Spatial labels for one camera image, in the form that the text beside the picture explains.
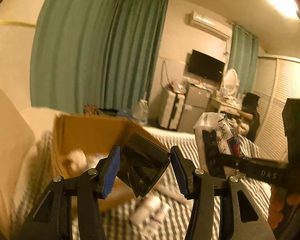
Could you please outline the person right hand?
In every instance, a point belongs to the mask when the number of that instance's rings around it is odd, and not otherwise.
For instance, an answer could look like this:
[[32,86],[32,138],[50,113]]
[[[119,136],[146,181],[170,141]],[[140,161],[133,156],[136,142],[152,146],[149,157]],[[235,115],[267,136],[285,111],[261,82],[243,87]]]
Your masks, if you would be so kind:
[[288,194],[286,189],[272,185],[268,209],[268,224],[271,229],[277,228],[283,220],[285,204],[300,207],[300,193]]

